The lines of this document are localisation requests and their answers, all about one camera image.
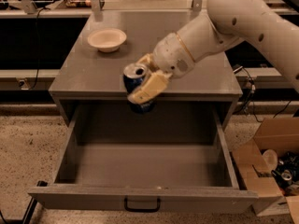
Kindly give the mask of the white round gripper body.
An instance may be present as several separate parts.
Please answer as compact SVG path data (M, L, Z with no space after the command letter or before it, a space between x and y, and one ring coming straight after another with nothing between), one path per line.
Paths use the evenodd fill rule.
M172 78L185 76L195 66L192 55L176 33L169 34L156 45L152 59L159 69L171 73Z

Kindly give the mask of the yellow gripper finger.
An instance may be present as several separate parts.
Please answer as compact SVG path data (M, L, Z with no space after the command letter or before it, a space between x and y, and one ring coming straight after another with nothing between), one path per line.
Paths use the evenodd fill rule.
M128 100L136 105L149 102L167 88L171 76L171 74L164 73L162 70L150 73L141 85L128 95Z
M145 54L136 63L143 66L148 72L156 72L159 70L152 53Z

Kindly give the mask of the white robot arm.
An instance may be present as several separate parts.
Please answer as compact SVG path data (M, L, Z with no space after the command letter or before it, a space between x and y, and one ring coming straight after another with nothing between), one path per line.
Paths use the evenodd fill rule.
M169 34L137 64L148 73L129 95L144 104L185 76L195 64L247 41L299 91L299 28L282 19L263 0L207 0L206 8Z

